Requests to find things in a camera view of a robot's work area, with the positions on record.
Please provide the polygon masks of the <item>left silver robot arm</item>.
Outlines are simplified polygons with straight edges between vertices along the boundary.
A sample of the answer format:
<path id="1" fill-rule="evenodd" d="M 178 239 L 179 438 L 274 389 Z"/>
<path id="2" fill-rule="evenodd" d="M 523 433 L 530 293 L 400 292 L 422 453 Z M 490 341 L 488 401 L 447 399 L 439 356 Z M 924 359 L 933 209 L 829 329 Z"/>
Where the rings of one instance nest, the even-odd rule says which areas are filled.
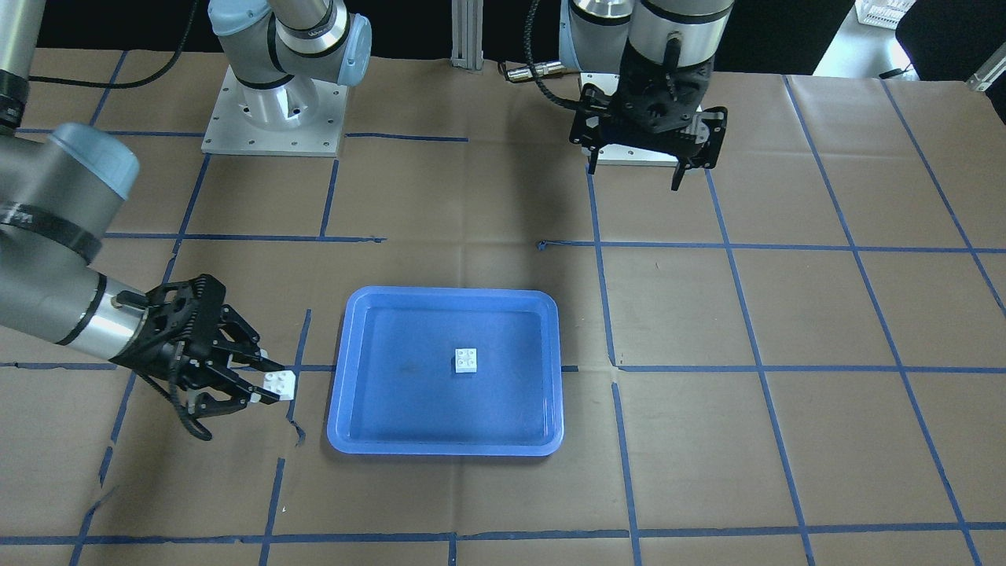
<path id="1" fill-rule="evenodd" d="M 593 173 L 611 145 L 674 158 L 671 189 L 687 172 L 715 168 L 729 111 L 707 106 L 714 60 L 732 1 L 564 1 L 560 61 L 582 74 L 617 75 L 608 93 L 583 83 L 569 140 Z"/>

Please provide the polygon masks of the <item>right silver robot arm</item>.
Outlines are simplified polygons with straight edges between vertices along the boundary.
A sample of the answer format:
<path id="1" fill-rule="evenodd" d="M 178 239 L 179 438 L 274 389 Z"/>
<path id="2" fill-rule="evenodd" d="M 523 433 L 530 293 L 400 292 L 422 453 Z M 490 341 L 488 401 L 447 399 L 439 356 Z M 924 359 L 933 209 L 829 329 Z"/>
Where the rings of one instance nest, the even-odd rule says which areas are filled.
<path id="1" fill-rule="evenodd" d="M 296 375 L 267 358 L 216 278 L 141 292 L 91 269 L 139 160 L 86 124 L 46 142 L 16 136 L 44 8 L 2 3 L 2 325 L 132 369 L 184 425 L 291 401 Z M 373 50 L 369 20 L 341 1 L 211 1 L 208 16 L 229 71 L 202 150 L 337 154 L 347 89 Z"/>

